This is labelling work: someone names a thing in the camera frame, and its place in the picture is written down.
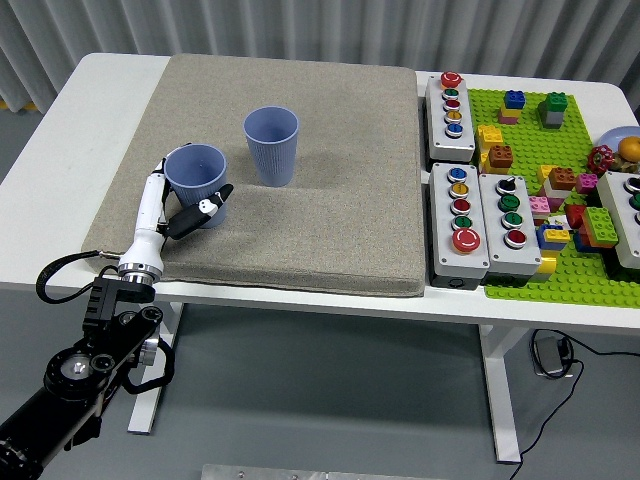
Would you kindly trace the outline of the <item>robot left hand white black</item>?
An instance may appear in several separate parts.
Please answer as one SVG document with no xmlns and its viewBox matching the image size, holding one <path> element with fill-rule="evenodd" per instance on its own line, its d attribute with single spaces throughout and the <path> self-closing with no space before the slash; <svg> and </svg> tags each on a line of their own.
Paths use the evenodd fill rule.
<svg viewBox="0 0 640 480">
<path fill-rule="evenodd" d="M 164 203 L 170 186 L 164 173 L 166 159 L 147 177 L 132 245 L 120 257 L 118 275 L 131 283 L 153 285 L 164 271 L 161 250 L 167 237 L 180 240 L 215 218 L 233 191 L 232 184 L 225 184 L 212 195 L 166 220 Z"/>
</svg>

